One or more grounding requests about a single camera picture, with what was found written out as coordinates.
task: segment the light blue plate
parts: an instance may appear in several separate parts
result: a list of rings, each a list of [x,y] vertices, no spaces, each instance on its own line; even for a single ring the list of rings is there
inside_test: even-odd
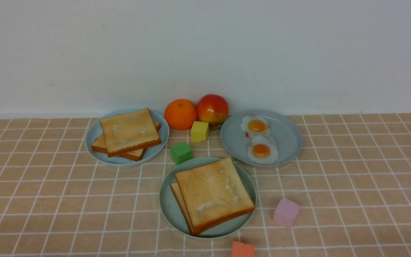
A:
[[[247,155],[247,146],[250,138],[240,129],[240,123],[245,115],[258,115],[269,122],[270,136],[277,141],[279,159],[272,165],[260,165],[253,163]],[[294,159],[302,150],[302,132],[289,118],[268,110],[248,110],[231,115],[223,124],[220,138],[225,149],[239,162],[259,168],[281,166]]]
[[[178,166],[173,168],[173,170],[166,176],[161,185],[159,191],[159,206],[161,208],[161,213],[166,218],[166,220],[178,231],[181,233],[193,237],[193,238],[202,238],[202,239],[219,239],[226,236],[229,236],[237,232],[240,228],[245,226],[250,218],[253,216],[253,212],[247,213],[237,218],[233,218],[230,221],[224,222],[218,226],[215,226],[207,231],[202,232],[198,236],[191,236],[188,231],[188,226],[186,225],[185,218],[178,206],[176,197],[174,197],[170,185],[176,182],[175,174],[180,171],[185,171],[192,169],[194,167],[206,165],[216,161],[222,160],[222,158],[217,157],[200,157],[188,160],[186,162],[180,163]],[[242,181],[243,186],[245,187],[250,199],[253,203],[257,204],[256,188],[253,184],[250,176],[239,166],[234,165],[237,170],[239,177]]]
[[[143,109],[143,108],[130,108],[130,109],[119,110],[119,111],[115,111],[115,112],[111,112],[109,114],[106,114],[106,115],[102,116],[100,119],[116,116],[117,114],[127,114],[129,112],[135,112],[135,111],[138,111],[138,110],[141,110],[141,109]],[[106,165],[116,166],[116,167],[137,166],[137,165],[143,164],[143,163],[145,163],[147,161],[150,161],[151,159],[155,158],[155,156],[157,156],[161,152],[163,147],[166,145],[166,142],[168,141],[169,125],[166,122],[166,120],[164,119],[164,117],[161,116],[160,114],[158,114],[157,112],[154,112],[154,111],[150,110],[150,113],[152,115],[152,120],[154,122],[161,123],[161,129],[158,132],[158,135],[161,138],[161,144],[155,145],[155,146],[152,146],[152,147],[148,148],[147,151],[145,152],[142,160],[140,160],[140,161],[131,161],[131,160],[121,158],[121,157],[118,157],[118,156],[109,157],[105,153],[96,153],[95,151],[93,151],[91,149],[91,144],[98,137],[100,137],[103,133],[100,120],[97,120],[96,122],[94,122],[93,125],[91,125],[91,127],[88,129],[87,134],[85,135],[85,145],[87,147],[88,153],[90,153],[91,156],[93,156],[98,161],[100,161],[100,162],[102,162]]]

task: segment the apple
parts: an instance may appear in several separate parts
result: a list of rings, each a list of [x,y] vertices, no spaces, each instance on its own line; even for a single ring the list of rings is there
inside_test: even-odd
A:
[[[210,124],[221,124],[228,119],[229,107],[226,100],[214,94],[202,97],[196,105],[199,121]]]

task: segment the foam block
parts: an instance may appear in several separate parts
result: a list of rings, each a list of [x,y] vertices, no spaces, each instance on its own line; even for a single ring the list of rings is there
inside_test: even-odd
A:
[[[202,142],[209,138],[209,124],[207,122],[195,121],[191,128],[191,141]]]
[[[191,150],[186,142],[178,143],[171,146],[171,158],[176,165],[179,165],[193,158],[193,150]]]
[[[233,241],[231,257],[255,257],[255,246]]]
[[[273,220],[279,226],[291,229],[299,213],[299,209],[300,206],[297,203],[283,198],[275,209]]]

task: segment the plate rim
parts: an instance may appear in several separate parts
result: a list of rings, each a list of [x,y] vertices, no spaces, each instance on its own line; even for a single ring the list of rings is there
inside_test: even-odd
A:
[[[187,161],[184,161],[183,163],[186,163],[186,162],[189,162],[189,161],[192,161],[192,160],[196,160],[196,159],[207,159],[207,160],[219,161],[219,160],[223,160],[223,159],[225,159],[225,158],[212,157],[212,156],[204,156],[204,157],[198,157],[198,158],[189,159],[189,160],[187,160]],[[163,182],[161,183],[161,186],[160,186],[159,192],[158,192],[158,206],[159,206],[159,209],[160,209],[160,213],[163,215],[164,219],[167,221],[167,223],[169,223],[169,225],[170,225],[171,227],[173,227],[176,231],[178,231],[178,232],[182,233],[183,235],[188,236],[188,237],[190,237],[190,238],[195,238],[195,239],[200,239],[200,240],[216,240],[216,239],[222,239],[222,238],[225,238],[225,237],[227,237],[227,236],[233,235],[233,234],[237,233],[240,229],[242,229],[243,227],[245,227],[245,226],[248,224],[248,222],[252,219],[253,215],[254,215],[255,212],[256,212],[256,208],[257,208],[257,204],[258,204],[258,197],[259,197],[259,196],[258,196],[258,191],[257,191],[256,186],[255,186],[255,183],[253,182],[253,180],[252,180],[252,178],[250,177],[250,175],[249,175],[242,167],[238,166],[235,162],[233,162],[233,165],[236,166],[237,169],[241,169],[242,172],[245,174],[245,176],[248,177],[248,179],[250,180],[251,185],[252,185],[252,187],[253,187],[253,190],[254,190],[254,192],[255,192],[255,203],[254,203],[255,209],[253,210],[253,212],[251,213],[251,215],[249,216],[249,218],[245,221],[245,223],[242,224],[242,226],[240,226],[238,229],[234,230],[233,232],[230,232],[230,233],[225,234],[225,235],[222,235],[222,236],[216,236],[216,237],[199,237],[199,236],[193,236],[193,235],[190,235],[189,233],[185,233],[185,232],[181,231],[181,230],[178,229],[176,226],[174,226],[174,225],[169,221],[169,219],[166,218],[166,215],[165,215],[165,213],[164,213],[164,211],[163,211],[163,208],[161,208],[161,189],[163,188],[163,185],[164,185],[164,183],[165,183],[165,181],[166,181],[166,179],[167,179],[167,177],[168,177],[169,174],[171,174],[172,172],[178,173],[178,172],[181,172],[181,171],[182,171],[182,170],[174,171],[174,169],[176,169],[176,168],[177,168],[178,166],[180,166],[181,164],[182,164],[182,163],[180,163],[179,165],[175,166],[173,169],[171,169],[171,171],[168,172],[168,174],[166,175],[166,177],[163,179]]]
[[[104,119],[104,118],[107,118],[107,117],[113,117],[113,116],[115,116],[116,114],[119,114],[119,112],[121,112],[121,114],[128,114],[128,113],[130,113],[130,112],[135,112],[135,111],[139,111],[139,110],[147,109],[147,108],[150,110],[150,113],[153,112],[153,113],[155,113],[155,114],[158,114],[158,115],[161,117],[161,119],[162,119],[166,124],[168,124],[167,121],[166,121],[166,119],[165,119],[161,114],[159,114],[158,112],[150,109],[149,107],[128,107],[128,108],[125,108],[125,109],[119,109],[119,110],[116,110],[116,111],[113,111],[113,112],[108,112],[107,114],[99,117],[95,122],[93,122],[93,124],[91,124],[90,127],[87,128],[87,131],[86,131],[86,133],[85,133],[85,148],[87,149],[87,152],[88,152],[95,160],[97,160],[97,161],[99,161],[99,162],[101,162],[101,163],[103,163],[103,164],[105,164],[105,165],[107,165],[107,166],[113,166],[113,167],[119,167],[119,168],[128,168],[128,167],[139,166],[139,165],[141,165],[141,164],[144,164],[144,163],[152,160],[152,159],[155,158],[156,156],[158,156],[158,154],[160,154],[161,151],[163,151],[164,147],[165,147],[165,146],[167,145],[167,143],[168,143],[169,135],[170,135],[170,127],[169,127],[169,125],[167,126],[167,129],[168,129],[167,139],[166,139],[166,141],[165,141],[164,143],[161,143],[161,148],[160,148],[160,150],[157,151],[157,152],[155,152],[155,153],[153,153],[151,156],[148,156],[147,158],[144,158],[144,157],[143,157],[142,160],[140,160],[140,161],[133,161],[133,162],[124,163],[124,164],[116,164],[116,163],[110,163],[110,162],[107,162],[107,161],[103,161],[103,160],[101,160],[101,159],[96,158],[96,156],[94,156],[94,155],[91,153],[91,151],[92,151],[92,149],[91,149],[91,144],[92,144],[92,142],[88,142],[88,134],[90,133],[91,128],[92,128],[93,125],[95,125],[97,122],[100,122],[101,119]]]
[[[270,112],[270,113],[272,113],[272,114],[285,117],[285,118],[288,120],[288,122],[291,122],[291,123],[294,125],[294,127],[296,127],[297,131],[298,131],[299,134],[301,135],[301,137],[300,137],[300,147],[299,147],[299,149],[297,150],[296,154],[295,154],[291,159],[289,159],[289,160],[287,160],[287,161],[284,161],[284,162],[281,162],[281,163],[274,163],[274,164],[270,164],[270,165],[261,165],[261,164],[252,163],[252,162],[247,162],[247,161],[241,160],[240,158],[237,158],[237,157],[235,156],[235,154],[233,154],[233,153],[226,147],[226,145],[223,143],[223,127],[224,127],[225,124],[229,121],[229,118],[228,118],[228,119],[223,123],[223,125],[222,125],[222,127],[221,127],[221,129],[220,129],[220,140],[222,141],[222,144],[223,144],[225,150],[233,157],[233,159],[235,159],[236,161],[241,162],[241,163],[243,163],[243,164],[245,164],[245,165],[249,165],[249,166],[251,166],[251,167],[257,167],[257,168],[274,168],[274,167],[280,167],[280,166],[283,166],[283,165],[288,164],[289,162],[291,162],[292,160],[294,160],[294,159],[299,155],[299,153],[302,151],[302,148],[303,148],[303,145],[304,145],[304,137],[303,137],[303,135],[302,135],[302,131],[299,129],[299,126],[298,126],[296,123],[294,123],[291,119],[289,119],[287,116],[285,116],[285,115],[283,115],[283,114],[280,114],[280,113],[278,113],[278,112],[271,111],[271,110],[265,110],[265,109],[251,109],[251,110],[245,110],[245,111],[241,111],[241,112],[235,112],[235,113],[231,114],[230,117],[232,117],[233,115],[244,114],[244,113],[247,113],[247,112]]]

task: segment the toast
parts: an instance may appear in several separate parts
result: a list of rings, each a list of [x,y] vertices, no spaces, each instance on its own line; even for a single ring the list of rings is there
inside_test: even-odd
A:
[[[199,234],[200,231],[194,231],[194,229],[193,229],[193,225],[191,223],[191,220],[189,219],[188,211],[186,210],[186,205],[185,205],[185,202],[183,200],[182,193],[180,192],[180,188],[178,188],[178,184],[176,182],[171,184],[171,190],[172,190],[172,193],[173,193],[174,197],[177,200],[178,206],[180,207],[180,210],[182,211],[182,214],[185,218],[186,225],[188,226],[189,233],[191,235]]]
[[[193,236],[255,209],[231,158],[180,171],[175,176]]]
[[[161,123],[159,122],[153,122],[153,125],[155,125],[156,131],[159,131],[161,129]],[[104,134],[99,136],[92,144],[91,144],[91,149],[97,153],[105,153],[107,154],[107,145],[106,145],[106,139],[104,138]],[[143,148],[143,149],[137,149],[131,152],[127,153],[122,153],[119,155],[119,157],[131,160],[131,161],[140,161],[142,160],[145,152],[147,151],[148,148]]]
[[[148,108],[104,118],[100,122],[109,157],[161,143]]]

